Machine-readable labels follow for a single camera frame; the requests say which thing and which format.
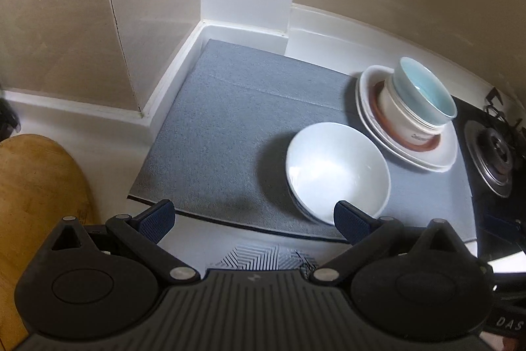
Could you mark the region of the wooden cutting board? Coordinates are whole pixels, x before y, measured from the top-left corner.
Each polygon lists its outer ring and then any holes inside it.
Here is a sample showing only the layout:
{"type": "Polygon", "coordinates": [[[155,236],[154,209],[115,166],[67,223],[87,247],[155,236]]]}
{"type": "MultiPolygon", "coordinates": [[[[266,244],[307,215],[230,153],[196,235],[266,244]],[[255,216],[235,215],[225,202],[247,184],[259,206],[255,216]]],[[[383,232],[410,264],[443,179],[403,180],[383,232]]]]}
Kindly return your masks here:
{"type": "Polygon", "coordinates": [[[54,226],[67,215],[100,221],[76,160],[54,140],[24,134],[1,142],[1,349],[28,333],[14,305],[21,274],[54,226]]]}

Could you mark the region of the far white floral plate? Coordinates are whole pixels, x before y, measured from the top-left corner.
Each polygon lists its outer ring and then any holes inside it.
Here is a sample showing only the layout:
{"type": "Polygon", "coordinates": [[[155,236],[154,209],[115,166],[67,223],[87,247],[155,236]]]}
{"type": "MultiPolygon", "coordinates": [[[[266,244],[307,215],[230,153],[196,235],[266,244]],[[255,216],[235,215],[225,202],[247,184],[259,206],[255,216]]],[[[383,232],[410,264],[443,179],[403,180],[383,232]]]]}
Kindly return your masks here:
{"type": "Polygon", "coordinates": [[[456,104],[421,63],[403,57],[397,68],[366,68],[357,80],[356,102],[367,130],[401,160],[439,173],[456,162],[456,104]]]}

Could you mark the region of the black pot support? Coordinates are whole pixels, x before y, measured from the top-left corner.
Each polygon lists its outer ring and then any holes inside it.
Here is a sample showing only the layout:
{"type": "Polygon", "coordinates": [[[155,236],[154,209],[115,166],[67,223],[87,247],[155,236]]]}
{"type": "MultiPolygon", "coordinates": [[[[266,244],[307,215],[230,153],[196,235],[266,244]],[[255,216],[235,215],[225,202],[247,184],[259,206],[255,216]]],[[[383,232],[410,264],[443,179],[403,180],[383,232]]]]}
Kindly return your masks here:
{"type": "Polygon", "coordinates": [[[484,99],[484,111],[491,117],[500,120],[519,132],[525,130],[525,109],[520,102],[515,102],[492,87],[484,99]]]}

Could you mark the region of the black gas stove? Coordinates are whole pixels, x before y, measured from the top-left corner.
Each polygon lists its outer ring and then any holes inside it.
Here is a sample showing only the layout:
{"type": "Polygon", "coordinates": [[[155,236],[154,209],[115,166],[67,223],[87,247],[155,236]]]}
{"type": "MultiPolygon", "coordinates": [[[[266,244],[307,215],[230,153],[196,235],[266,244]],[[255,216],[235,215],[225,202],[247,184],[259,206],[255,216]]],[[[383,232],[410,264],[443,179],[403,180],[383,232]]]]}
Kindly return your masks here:
{"type": "Polygon", "coordinates": [[[525,131],[455,98],[458,143],[472,193],[479,258],[525,252],[525,131]]]}

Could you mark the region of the grey drying mat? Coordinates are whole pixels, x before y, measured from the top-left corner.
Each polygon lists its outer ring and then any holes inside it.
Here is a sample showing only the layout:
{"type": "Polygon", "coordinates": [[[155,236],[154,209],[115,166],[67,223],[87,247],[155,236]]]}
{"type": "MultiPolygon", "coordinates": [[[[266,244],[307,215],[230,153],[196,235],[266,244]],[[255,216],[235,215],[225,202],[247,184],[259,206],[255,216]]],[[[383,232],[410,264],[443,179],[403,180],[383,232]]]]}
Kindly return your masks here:
{"type": "Polygon", "coordinates": [[[362,128],[354,78],[307,62],[211,40],[185,79],[129,195],[171,200],[219,224],[339,242],[289,193],[285,157],[319,122],[362,128]]]}

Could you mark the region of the brown terracotta plate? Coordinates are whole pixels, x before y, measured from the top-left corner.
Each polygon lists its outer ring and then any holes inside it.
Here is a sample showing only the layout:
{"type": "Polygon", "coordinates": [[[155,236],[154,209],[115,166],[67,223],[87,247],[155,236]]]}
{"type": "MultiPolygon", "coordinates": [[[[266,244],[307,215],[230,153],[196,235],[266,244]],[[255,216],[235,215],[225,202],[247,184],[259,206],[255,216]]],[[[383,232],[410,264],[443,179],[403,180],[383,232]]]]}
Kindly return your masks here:
{"type": "Polygon", "coordinates": [[[394,141],[417,152],[434,150],[446,125],[433,125],[418,117],[398,96],[390,78],[375,83],[368,96],[373,118],[394,141]]]}

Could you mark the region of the white blue-rimmed bowl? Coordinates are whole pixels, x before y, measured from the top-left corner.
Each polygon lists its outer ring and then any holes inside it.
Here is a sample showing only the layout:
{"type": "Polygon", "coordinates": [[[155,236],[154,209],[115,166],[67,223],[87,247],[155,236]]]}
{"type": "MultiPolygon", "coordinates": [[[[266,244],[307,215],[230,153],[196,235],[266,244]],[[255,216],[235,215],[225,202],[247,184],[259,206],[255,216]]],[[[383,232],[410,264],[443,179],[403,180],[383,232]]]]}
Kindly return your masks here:
{"type": "Polygon", "coordinates": [[[316,123],[297,132],[287,148],[285,175],[303,212],[323,224],[334,224],[341,200],[377,218],[391,195],[391,174],[380,150],[340,123],[316,123]]]}

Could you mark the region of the cream bowls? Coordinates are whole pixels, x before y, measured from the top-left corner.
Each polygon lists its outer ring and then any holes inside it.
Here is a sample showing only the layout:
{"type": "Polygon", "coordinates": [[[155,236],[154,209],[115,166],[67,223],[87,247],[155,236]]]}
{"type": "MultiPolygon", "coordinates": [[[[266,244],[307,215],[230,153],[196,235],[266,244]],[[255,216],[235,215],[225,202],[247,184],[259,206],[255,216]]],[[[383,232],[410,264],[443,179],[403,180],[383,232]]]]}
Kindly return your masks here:
{"type": "Polygon", "coordinates": [[[410,111],[396,94],[391,77],[376,83],[373,89],[377,109],[392,136],[416,147],[432,145],[440,138],[446,126],[430,124],[410,111]]]}

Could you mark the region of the turquoise glazed bowl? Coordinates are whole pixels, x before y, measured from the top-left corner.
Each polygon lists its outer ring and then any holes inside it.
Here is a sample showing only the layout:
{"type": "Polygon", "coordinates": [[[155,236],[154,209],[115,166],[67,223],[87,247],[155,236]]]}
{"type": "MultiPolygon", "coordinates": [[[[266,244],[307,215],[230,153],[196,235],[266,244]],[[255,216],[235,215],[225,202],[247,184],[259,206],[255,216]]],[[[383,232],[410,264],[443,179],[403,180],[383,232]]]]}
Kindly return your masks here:
{"type": "Polygon", "coordinates": [[[423,121],[442,126],[457,116],[449,91],[422,63],[402,57],[392,82],[401,100],[423,121]]]}

